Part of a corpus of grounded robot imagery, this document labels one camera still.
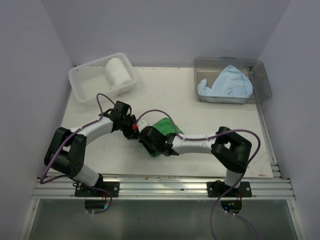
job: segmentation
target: green cloth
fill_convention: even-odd
[[[165,117],[161,119],[160,121],[156,122],[153,125],[154,128],[156,128],[160,133],[163,135],[167,134],[174,134],[175,133],[175,128],[174,125],[171,123],[170,119]],[[180,128],[176,125],[176,128],[178,130],[178,133],[183,134],[183,132],[180,130]],[[158,157],[160,154],[158,152],[155,152],[151,154],[152,157]]]

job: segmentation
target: white enclosure wall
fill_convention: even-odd
[[[75,65],[124,52],[135,66],[258,58],[290,0],[42,0]]]
[[[264,116],[310,240],[320,236],[319,9],[318,0],[291,0],[260,57],[273,94]]]
[[[18,238],[60,125],[72,67],[39,0],[0,7],[0,239]]]

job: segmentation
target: white paper roll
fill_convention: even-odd
[[[133,81],[125,65],[117,57],[114,57],[107,62],[105,65],[105,74],[112,84],[112,89],[129,84]]]

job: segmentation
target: transparent container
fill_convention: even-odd
[[[132,82],[111,88],[107,79],[106,64],[113,58],[119,58],[128,71]],[[123,53],[116,53],[94,60],[69,70],[69,81],[75,98],[80,103],[96,104],[96,95],[102,93],[110,98],[131,91],[137,82],[137,75],[130,61]]]
[[[207,80],[211,88],[219,74],[229,65],[243,72],[251,81],[253,93],[250,98],[202,96],[198,84]],[[260,104],[271,99],[272,93],[264,64],[258,59],[233,57],[197,57],[193,61],[195,94],[200,102],[220,104]]]

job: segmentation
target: light blue cloth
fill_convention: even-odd
[[[198,94],[210,97],[250,98],[253,86],[243,72],[232,65],[227,66],[214,81],[212,88],[207,85],[207,79],[198,84]]]

